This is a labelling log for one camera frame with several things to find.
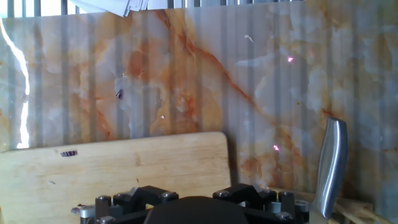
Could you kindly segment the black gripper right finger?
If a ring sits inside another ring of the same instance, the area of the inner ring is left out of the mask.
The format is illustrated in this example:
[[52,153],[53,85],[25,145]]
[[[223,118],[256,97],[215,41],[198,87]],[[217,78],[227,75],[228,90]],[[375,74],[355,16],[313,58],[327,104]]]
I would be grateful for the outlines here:
[[236,204],[248,223],[308,224],[310,219],[309,203],[290,191],[237,184],[214,192],[213,198]]

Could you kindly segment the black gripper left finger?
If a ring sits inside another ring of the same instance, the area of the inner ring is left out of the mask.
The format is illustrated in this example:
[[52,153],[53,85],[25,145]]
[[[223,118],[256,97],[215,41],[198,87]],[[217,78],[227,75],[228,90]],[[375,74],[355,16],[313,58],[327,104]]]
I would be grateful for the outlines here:
[[80,217],[81,224],[144,223],[149,214],[147,205],[154,207],[177,199],[176,192],[147,185],[113,196],[100,195],[94,204],[79,204],[71,212]]

